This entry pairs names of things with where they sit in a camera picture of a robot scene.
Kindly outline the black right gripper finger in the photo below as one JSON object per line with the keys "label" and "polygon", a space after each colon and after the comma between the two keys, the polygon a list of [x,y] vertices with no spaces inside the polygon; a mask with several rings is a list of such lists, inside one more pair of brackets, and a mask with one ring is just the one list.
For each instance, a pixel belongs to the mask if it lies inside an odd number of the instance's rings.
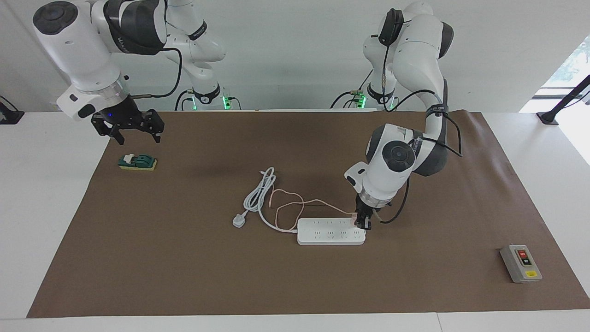
{"label": "black right gripper finger", "polygon": [[108,136],[114,139],[118,145],[124,145],[124,137],[120,133],[120,126],[118,124],[109,127],[106,125],[105,119],[101,115],[92,115],[91,124],[94,126],[97,134],[101,136]]}
{"label": "black right gripper finger", "polygon": [[165,129],[164,121],[154,109],[140,113],[142,118],[140,122],[140,131],[150,134],[154,141],[159,144],[161,141],[161,135]]}

